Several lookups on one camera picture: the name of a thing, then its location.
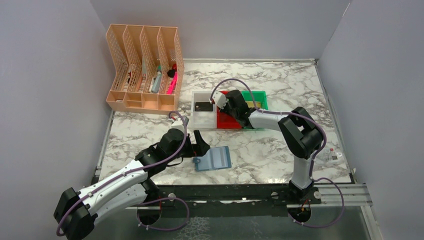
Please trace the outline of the red plastic bin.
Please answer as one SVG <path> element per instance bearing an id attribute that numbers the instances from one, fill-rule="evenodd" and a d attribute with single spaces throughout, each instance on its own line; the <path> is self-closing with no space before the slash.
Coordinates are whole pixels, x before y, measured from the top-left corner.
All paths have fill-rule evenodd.
<path id="1" fill-rule="evenodd" d="M 236 121 L 232 116 L 221 112 L 221 110 L 216 107 L 216 128 L 217 129 L 241 129 L 242 126 Z"/>

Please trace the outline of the blue leather card holder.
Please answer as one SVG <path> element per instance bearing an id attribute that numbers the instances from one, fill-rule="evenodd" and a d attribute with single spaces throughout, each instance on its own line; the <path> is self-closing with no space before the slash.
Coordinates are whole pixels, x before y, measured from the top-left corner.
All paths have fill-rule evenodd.
<path id="1" fill-rule="evenodd" d="M 228 146 L 212 147 L 204 156 L 194 157 L 192 162 L 197 172 L 230 169 L 232 167 Z"/>

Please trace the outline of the green plastic bin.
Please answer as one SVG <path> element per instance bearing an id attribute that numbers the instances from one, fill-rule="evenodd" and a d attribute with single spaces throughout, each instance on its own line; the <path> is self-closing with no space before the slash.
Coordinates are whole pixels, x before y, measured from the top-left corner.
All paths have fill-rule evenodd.
<path id="1" fill-rule="evenodd" d="M 241 94 L 246 102 L 247 101 L 253 102 L 252 96 L 248 90 L 241 91 Z M 261 103 L 260 109 L 268 110 L 268 101 L 267 101 L 267 95 L 265 91 L 252 91 L 252 95 L 255 102 Z"/>

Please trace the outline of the white plastic bin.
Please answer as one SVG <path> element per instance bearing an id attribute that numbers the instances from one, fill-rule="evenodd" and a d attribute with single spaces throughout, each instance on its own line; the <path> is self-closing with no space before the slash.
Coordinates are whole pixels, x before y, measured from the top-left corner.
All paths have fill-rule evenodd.
<path id="1" fill-rule="evenodd" d="M 193 130 L 213 130 L 217 128 L 217 109 L 213 111 L 194 111 L 195 102 L 210 102 L 211 91 L 193 91 L 191 94 L 191 114 L 189 127 Z"/>

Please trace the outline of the peach plastic file organizer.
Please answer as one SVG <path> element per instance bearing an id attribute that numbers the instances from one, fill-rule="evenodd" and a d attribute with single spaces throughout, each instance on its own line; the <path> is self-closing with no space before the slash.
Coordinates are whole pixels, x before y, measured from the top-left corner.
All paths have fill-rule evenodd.
<path id="1" fill-rule="evenodd" d="M 183 51 L 176 26 L 111 24 L 106 32 L 115 77 L 106 102 L 117 112 L 167 114 L 175 111 L 185 72 Z M 150 93 L 152 78 L 161 66 L 162 80 L 158 93 Z M 172 79 L 167 72 L 178 74 L 172 94 L 166 94 Z"/>

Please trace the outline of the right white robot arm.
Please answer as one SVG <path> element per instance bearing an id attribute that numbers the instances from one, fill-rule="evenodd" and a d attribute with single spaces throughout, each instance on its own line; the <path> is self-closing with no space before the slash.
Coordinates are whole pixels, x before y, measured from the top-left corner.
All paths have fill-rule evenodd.
<path id="1" fill-rule="evenodd" d="M 290 112 L 272 112 L 249 107 L 239 90 L 224 94 L 215 91 L 211 101 L 219 111 L 234 118 L 242 128 L 267 129 L 281 132 L 294 157 L 293 175 L 289 181 L 289 194 L 302 199 L 311 191 L 313 157 L 322 146 L 325 137 L 319 126 L 303 107 Z"/>

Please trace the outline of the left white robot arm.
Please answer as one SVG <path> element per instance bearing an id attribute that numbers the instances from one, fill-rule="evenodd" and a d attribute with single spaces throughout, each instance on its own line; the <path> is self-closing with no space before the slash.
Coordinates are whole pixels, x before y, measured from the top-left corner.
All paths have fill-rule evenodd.
<path id="1" fill-rule="evenodd" d="M 179 158 L 204 156 L 209 150 L 198 130 L 194 131 L 195 143 L 182 130 L 169 129 L 159 142 L 141 150 L 134 160 L 107 178 L 75 190 L 65 190 L 53 213 L 58 223 L 56 234 L 68 240 L 82 240 L 95 225 L 107 216 L 127 207 L 161 206 L 166 198 L 160 198 L 159 188 L 152 176 L 172 166 Z"/>

